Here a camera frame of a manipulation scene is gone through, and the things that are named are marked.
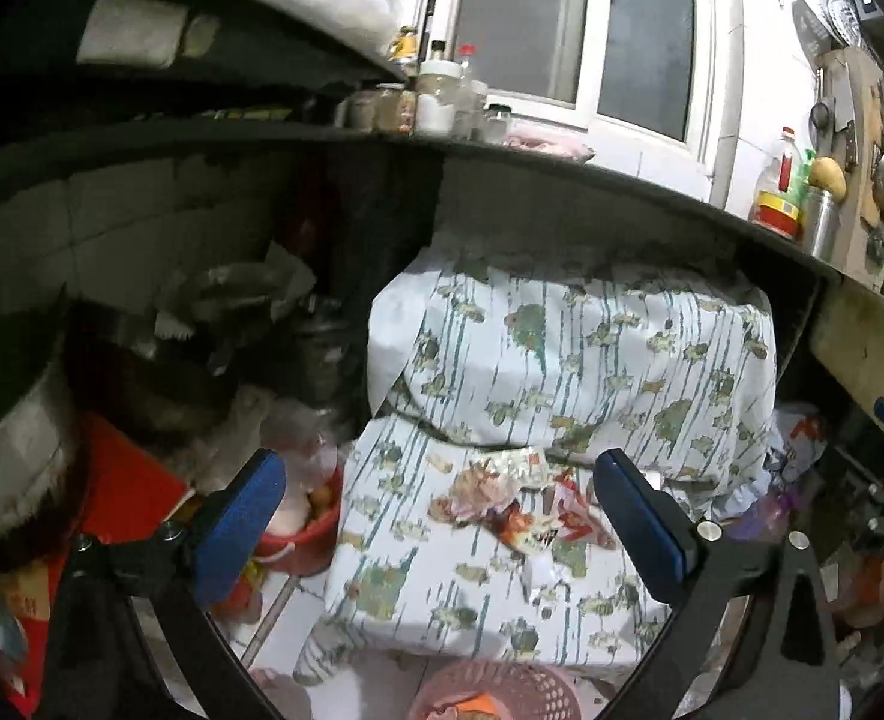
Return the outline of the red plastic bucket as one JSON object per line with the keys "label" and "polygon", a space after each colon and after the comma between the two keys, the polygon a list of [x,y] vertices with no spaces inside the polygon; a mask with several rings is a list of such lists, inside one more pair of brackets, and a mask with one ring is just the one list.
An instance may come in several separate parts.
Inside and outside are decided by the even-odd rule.
{"label": "red plastic bucket", "polygon": [[328,494],[320,497],[323,502],[320,511],[311,512],[307,525],[295,535],[264,533],[254,550],[253,561],[264,571],[293,577],[311,577],[326,571],[336,550],[343,481],[343,468],[337,466],[326,481]]}

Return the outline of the yellow potato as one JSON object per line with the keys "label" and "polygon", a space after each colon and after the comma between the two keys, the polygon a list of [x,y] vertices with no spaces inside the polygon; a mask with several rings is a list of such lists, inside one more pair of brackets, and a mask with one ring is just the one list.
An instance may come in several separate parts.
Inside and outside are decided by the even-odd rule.
{"label": "yellow potato", "polygon": [[828,192],[836,202],[847,197],[846,173],[831,156],[816,156],[811,161],[808,182],[811,187]]}

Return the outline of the brown paper wrapper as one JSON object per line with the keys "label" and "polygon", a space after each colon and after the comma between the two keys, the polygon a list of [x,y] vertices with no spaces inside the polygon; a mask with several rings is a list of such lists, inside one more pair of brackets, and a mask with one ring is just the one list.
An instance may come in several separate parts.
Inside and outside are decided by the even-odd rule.
{"label": "brown paper wrapper", "polygon": [[428,515],[451,525],[481,522],[505,514],[523,491],[544,491],[551,483],[551,468],[539,463],[507,463],[494,458],[471,461],[455,476],[448,493],[428,504]]}

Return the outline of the dark kitchen countertop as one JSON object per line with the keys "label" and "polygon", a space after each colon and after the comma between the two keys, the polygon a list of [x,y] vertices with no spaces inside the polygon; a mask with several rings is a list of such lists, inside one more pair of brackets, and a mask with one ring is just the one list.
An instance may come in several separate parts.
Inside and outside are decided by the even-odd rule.
{"label": "dark kitchen countertop", "polygon": [[367,213],[359,265],[398,266],[442,227],[531,255],[586,247],[644,262],[731,266],[784,314],[884,332],[884,298],[774,234],[668,188],[495,146],[252,121],[145,121],[49,135],[0,151],[0,203],[95,169],[193,158],[256,164],[282,210],[346,226]]}

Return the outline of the red orange snack wrapper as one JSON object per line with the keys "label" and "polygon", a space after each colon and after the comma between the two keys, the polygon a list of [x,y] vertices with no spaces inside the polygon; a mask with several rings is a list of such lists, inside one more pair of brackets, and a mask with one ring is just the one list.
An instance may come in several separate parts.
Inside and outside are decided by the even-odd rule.
{"label": "red orange snack wrapper", "polygon": [[524,556],[546,553],[554,544],[595,544],[614,550],[616,538],[592,512],[572,470],[554,476],[543,491],[543,511],[528,512],[518,500],[487,520],[490,530],[510,550]]}

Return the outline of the cat-print white cloth cover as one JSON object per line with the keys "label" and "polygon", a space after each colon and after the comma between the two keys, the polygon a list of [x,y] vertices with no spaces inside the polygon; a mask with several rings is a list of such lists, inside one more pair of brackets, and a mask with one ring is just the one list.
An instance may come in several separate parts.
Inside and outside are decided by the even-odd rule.
{"label": "cat-print white cloth cover", "polygon": [[489,518],[437,522],[428,504],[471,461],[528,460],[572,470],[614,536],[592,466],[621,449],[689,517],[730,518],[766,479],[776,383],[771,303],[739,275],[422,252],[371,305],[371,417],[298,681],[375,649],[621,681],[668,610],[619,543],[524,556]]}

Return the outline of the window with white frame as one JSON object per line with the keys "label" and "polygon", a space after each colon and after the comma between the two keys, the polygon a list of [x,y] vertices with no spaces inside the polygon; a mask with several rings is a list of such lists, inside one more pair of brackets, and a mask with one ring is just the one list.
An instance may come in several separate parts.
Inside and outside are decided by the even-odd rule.
{"label": "window with white frame", "polygon": [[717,156],[733,0],[427,0],[428,36],[479,50],[479,78],[520,119]]}

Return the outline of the stainless steel canister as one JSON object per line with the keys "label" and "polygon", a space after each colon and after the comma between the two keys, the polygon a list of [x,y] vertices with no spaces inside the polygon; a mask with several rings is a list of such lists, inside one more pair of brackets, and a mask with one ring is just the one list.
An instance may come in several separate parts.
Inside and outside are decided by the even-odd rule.
{"label": "stainless steel canister", "polygon": [[827,188],[810,185],[806,190],[801,220],[801,249],[815,259],[832,259],[839,229],[839,203]]}

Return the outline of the white lidded plastic jar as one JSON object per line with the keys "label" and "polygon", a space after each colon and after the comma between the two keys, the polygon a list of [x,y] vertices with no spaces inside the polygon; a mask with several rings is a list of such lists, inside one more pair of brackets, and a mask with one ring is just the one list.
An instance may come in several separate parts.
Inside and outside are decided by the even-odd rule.
{"label": "white lidded plastic jar", "polygon": [[463,72],[447,57],[447,43],[433,39],[416,76],[416,124],[419,137],[448,137],[455,122]]}

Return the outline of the pink plastic waste basket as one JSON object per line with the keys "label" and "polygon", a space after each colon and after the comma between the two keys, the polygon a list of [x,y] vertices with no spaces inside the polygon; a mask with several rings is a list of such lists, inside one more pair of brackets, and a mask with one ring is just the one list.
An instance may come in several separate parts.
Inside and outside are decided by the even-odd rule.
{"label": "pink plastic waste basket", "polygon": [[407,718],[580,718],[562,671],[515,661],[458,660],[417,692]]}

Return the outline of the red cardboard box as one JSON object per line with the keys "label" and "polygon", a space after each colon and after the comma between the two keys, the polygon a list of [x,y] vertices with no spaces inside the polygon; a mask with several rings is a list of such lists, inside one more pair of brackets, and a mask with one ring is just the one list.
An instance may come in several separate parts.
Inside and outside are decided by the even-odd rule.
{"label": "red cardboard box", "polygon": [[67,535],[46,556],[0,575],[2,598],[26,637],[25,661],[5,686],[5,697],[22,717],[40,702],[49,618],[72,538],[88,533],[108,544],[140,541],[191,497],[185,481],[100,416],[83,418],[80,437],[85,479]]}

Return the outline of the cooking oil bottle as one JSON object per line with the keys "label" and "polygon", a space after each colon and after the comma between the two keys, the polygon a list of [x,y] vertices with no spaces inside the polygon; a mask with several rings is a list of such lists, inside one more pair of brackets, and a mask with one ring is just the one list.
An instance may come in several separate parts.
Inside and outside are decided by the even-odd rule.
{"label": "cooking oil bottle", "polygon": [[774,156],[757,177],[750,222],[779,238],[794,241],[800,231],[805,158],[792,127],[782,128]]}

